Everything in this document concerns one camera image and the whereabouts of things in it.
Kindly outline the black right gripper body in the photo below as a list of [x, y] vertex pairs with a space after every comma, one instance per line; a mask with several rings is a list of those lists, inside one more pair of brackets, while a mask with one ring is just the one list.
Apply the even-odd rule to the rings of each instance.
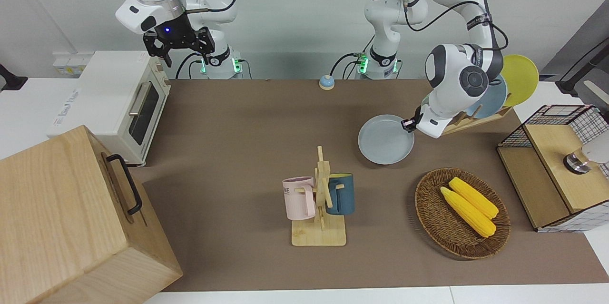
[[190, 49], [201, 55], [215, 52], [216, 44], [207, 26], [193, 29], [187, 14], [159, 24], [143, 35], [144, 46], [153, 57], [167, 57], [172, 49]]

